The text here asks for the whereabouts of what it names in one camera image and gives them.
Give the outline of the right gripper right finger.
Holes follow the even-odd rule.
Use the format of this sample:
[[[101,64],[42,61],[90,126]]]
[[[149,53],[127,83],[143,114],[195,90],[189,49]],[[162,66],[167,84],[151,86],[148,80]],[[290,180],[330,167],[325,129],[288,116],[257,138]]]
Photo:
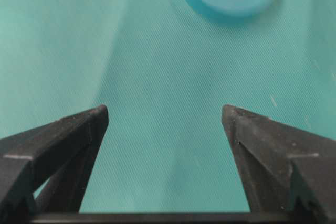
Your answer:
[[[335,140],[229,104],[222,125],[252,212],[335,223]]]

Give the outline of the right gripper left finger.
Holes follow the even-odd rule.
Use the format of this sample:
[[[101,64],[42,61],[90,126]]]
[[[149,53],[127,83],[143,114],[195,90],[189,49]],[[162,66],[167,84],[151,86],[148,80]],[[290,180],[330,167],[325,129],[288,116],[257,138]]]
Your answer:
[[[109,125],[100,105],[1,139],[1,223],[78,212]]]

